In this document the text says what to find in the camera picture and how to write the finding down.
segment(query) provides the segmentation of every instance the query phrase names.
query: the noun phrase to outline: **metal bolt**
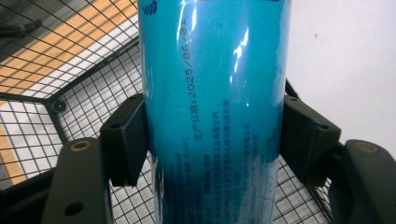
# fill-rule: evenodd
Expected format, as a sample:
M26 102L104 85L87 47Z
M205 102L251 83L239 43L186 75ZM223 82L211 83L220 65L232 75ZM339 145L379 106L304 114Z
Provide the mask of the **metal bolt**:
M73 144L70 149L72 151L78 152L78 151L82 151L87 149L88 147L90 147L91 142L89 141L78 141L75 144Z
M365 143L365 142L358 142L355 145L358 149L365 151L367 153L375 153L378 151L378 148L376 148L374 145Z

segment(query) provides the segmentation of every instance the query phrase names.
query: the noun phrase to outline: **plastic wrap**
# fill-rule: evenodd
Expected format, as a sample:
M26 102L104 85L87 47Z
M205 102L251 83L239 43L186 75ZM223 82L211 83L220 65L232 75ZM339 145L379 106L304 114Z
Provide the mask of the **plastic wrap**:
M139 0L157 223L270 223L290 2Z

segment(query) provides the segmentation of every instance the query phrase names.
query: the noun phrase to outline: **blue can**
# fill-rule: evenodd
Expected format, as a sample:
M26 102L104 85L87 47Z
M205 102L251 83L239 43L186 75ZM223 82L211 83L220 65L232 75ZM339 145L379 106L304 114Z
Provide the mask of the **blue can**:
M271 223L290 1L138 7L157 223Z

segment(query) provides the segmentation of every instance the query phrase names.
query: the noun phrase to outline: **wire rack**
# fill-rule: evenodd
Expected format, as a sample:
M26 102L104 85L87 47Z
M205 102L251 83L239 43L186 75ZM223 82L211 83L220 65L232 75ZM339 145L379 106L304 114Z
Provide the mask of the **wire rack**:
M63 143L97 137L142 80L135 1L2 1L0 12L6 189L54 168ZM280 158L274 222L331 222L327 189L306 188ZM136 187L110 190L115 223L155 223L149 155Z

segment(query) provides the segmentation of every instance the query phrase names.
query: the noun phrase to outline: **metal wire grid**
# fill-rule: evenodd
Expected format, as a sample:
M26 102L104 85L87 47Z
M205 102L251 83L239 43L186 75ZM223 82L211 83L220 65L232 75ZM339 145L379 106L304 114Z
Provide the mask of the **metal wire grid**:
M29 15L13 5L0 2L1 92L48 98L137 36L132 0L29 1Z
M137 42L127 44L136 37L138 29L137 17L133 13L136 11L133 1L101 1L101 4L109 3L108 6L96 5L99 1L60 1L59 4L64 6L61 12L55 13L44 2L29 2L30 7L47 15L42 22L37 22L35 18L0 3L3 10L36 26L33 32L28 32L12 24L6 24L8 29L18 31L20 35L0 39L0 54L3 56L0 57L0 92L30 97L25 98L23 103L18 100L5 100L0 104L0 121L6 127L0 133L0 137L6 138L11 144L11 147L1 150L14 150L13 153L16 155L15 161L5 161L3 158L0 166L20 164L22 168L19 175L1 177L1 182L13 178L29 178L54 167L59 148L62 146L56 137L57 134L61 140L97 136L102 124L120 103L142 91L139 48ZM117 13L113 16L108 15L107 10L110 8ZM105 21L110 21L108 24L112 24L113 29L103 28L105 21L96 22L86 14L85 9L96 12L99 14L97 17ZM73 23L74 15L78 15L82 22ZM122 17L123 22L115 24L112 22L113 17ZM56 29L60 24L71 31L62 33ZM84 25L93 30L84 32ZM102 35L89 46L83 46L83 40L92 40L92 35L96 32ZM48 34L60 38L51 42L43 37ZM71 36L76 35L80 35L81 39L72 40ZM34 49L35 43L45 46L45 50ZM67 44L68 47L60 47L63 44ZM66 55L69 60L49 54L54 49L60 51L58 55ZM22 57L21 50L27 50L34 57L30 60ZM48 101L37 100L44 98L48 98ZM29 99L35 100L35 103L27 103L26 100ZM67 109L58 114L57 119L54 119L54 112L48 107L48 103L53 100L66 103ZM25 128L28 125L32 125L33 129ZM36 136L38 142L28 140L32 136ZM326 189L306 189L282 159L279 164L275 223L329 222L329 216L323 214L329 207ZM154 223L150 186L148 157L137 187L111 188L116 223Z
M4 127L0 150L12 151L16 159L4 157L0 163L4 171L0 187L5 189L55 167L62 142L42 104L1 100L0 105L0 125ZM21 172L9 176L7 171L16 167Z

